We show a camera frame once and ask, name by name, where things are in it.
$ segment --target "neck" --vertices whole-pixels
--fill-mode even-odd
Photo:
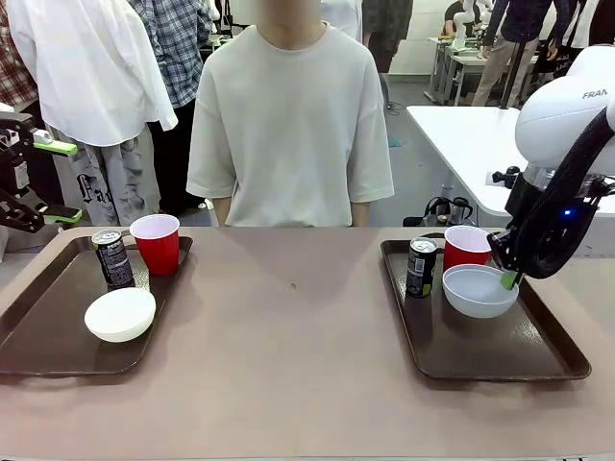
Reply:
[[[288,51],[308,48],[319,40],[326,29],[322,22],[301,26],[258,25],[258,31],[269,43]]]

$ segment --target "gray jeans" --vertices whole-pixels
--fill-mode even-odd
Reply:
[[[491,88],[506,71],[508,63],[510,62],[512,55],[515,51],[516,45],[516,43],[508,41],[502,35],[500,35],[498,41],[496,41],[495,46],[491,50],[491,54],[489,55],[489,61],[487,61],[487,65],[484,68],[484,72],[482,72],[479,89],[477,90],[477,94],[474,97],[472,106],[484,106],[485,104],[487,104],[487,101],[489,100],[489,94],[491,93]],[[526,78],[526,74],[528,73],[528,67],[531,61],[531,57],[534,56],[537,47],[538,38],[536,40],[529,41],[526,44],[526,49],[524,50],[523,57],[521,58],[521,64],[519,65],[519,72],[517,73],[515,83],[512,86],[510,99],[508,99],[508,106],[510,108],[513,107],[517,102],[517,98],[519,97],[519,93],[521,92],[521,86],[523,85],[523,80]]]
[[[76,144],[70,157],[87,214],[94,226],[130,226],[148,210],[138,190],[143,181],[143,162],[138,139],[116,146],[95,147],[76,141],[58,130],[54,137]]]

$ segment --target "brown tray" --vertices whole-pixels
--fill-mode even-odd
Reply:
[[[128,372],[145,354],[192,239],[180,237],[180,269],[149,275],[135,245],[127,246],[135,284],[156,298],[156,317],[127,343],[101,341],[84,322],[87,308],[109,291],[89,237],[72,240],[0,318],[0,376],[91,376]]]
[[[495,319],[473,319],[456,311],[442,289],[438,255],[433,291],[406,297],[407,240],[381,244],[412,357],[434,379],[557,381],[591,373],[587,358],[526,281],[519,301]]]

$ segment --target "black bag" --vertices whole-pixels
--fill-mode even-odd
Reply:
[[[547,61],[547,56],[549,55],[549,45],[554,40],[555,29],[551,31],[549,38],[546,42],[540,45],[538,62],[534,68],[534,72],[538,74],[550,74],[553,73],[553,76],[558,78],[566,75],[568,73],[568,69],[573,65],[573,62],[580,54],[582,49],[573,48],[572,44],[575,40],[575,35],[577,34],[578,23],[580,22],[580,17],[583,14],[583,10],[585,9],[586,0],[580,0],[580,9],[578,11],[577,22],[575,23],[575,27],[570,33],[570,37],[568,38],[568,43],[566,45],[562,45],[559,47],[557,51],[557,57],[552,61]]]

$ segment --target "khaki pants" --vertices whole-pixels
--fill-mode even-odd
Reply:
[[[506,71],[506,67],[512,59],[516,45],[516,43],[508,41],[500,35],[498,41],[491,50],[491,54],[489,55],[489,61],[487,61],[487,65],[482,73],[479,89],[474,97],[472,106],[484,106],[487,104],[489,94],[491,93],[491,88]],[[534,56],[537,47],[538,38],[536,40],[529,41],[526,44],[526,49],[523,52],[521,64],[519,65],[519,72],[517,73],[515,83],[512,86],[510,99],[508,99],[509,107],[513,107],[517,102],[519,92],[521,91],[521,86],[523,85],[523,80],[526,78],[526,74],[528,73],[529,62],[531,61],[531,57]]]

